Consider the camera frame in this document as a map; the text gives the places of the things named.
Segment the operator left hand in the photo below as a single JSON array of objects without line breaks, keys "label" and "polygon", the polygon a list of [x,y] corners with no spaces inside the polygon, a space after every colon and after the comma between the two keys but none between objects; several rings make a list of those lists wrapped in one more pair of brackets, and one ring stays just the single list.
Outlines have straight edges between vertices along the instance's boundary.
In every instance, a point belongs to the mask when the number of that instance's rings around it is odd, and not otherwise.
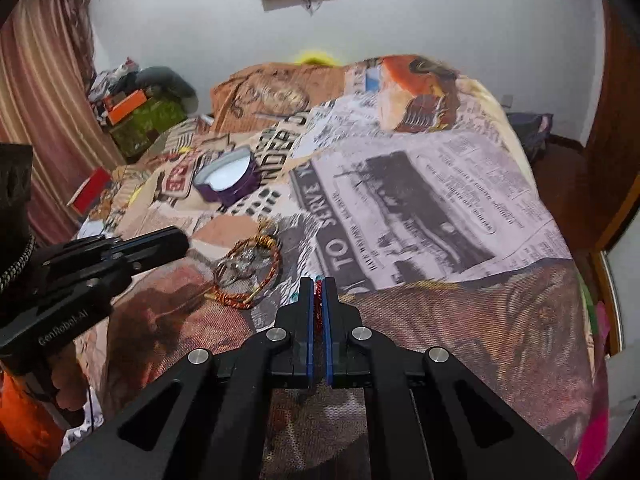
[{"label": "operator left hand", "polygon": [[81,410],[87,402],[88,380],[78,362],[75,344],[71,342],[51,356],[49,364],[52,385],[58,390],[58,406],[72,412]]}]

